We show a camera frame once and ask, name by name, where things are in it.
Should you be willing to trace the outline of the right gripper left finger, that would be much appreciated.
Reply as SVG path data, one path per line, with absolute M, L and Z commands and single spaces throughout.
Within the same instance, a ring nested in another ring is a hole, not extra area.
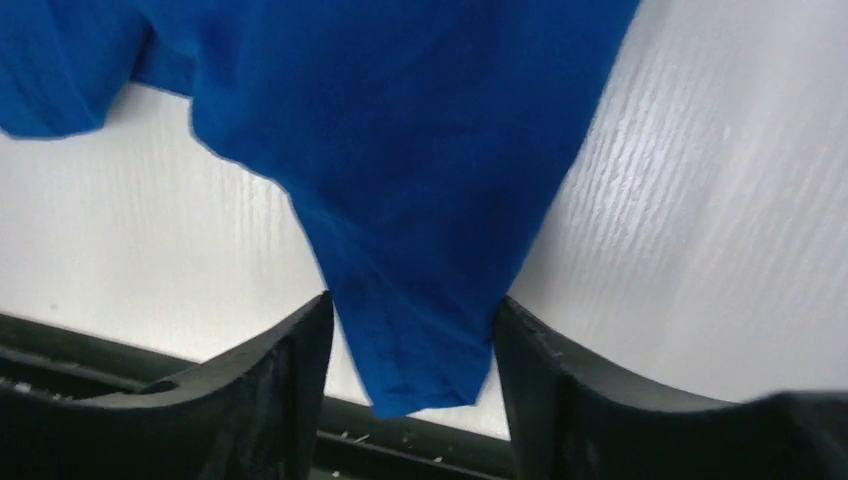
M 5 479 L 305 479 L 333 306 L 323 293 L 267 331 L 142 383 L 149 353 L 63 332 L 1 351 Z

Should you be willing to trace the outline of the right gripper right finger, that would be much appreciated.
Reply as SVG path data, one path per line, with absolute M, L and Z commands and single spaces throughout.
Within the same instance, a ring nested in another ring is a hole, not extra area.
M 638 375 L 505 299 L 494 351 L 521 479 L 843 479 L 847 395 L 728 403 Z

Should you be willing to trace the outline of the blue printed t-shirt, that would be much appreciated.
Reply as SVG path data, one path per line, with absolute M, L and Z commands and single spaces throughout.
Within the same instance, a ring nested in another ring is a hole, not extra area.
M 101 128 L 129 81 L 290 196 L 374 412 L 474 403 L 492 320 L 634 1 L 5 1 L 1 127 Z

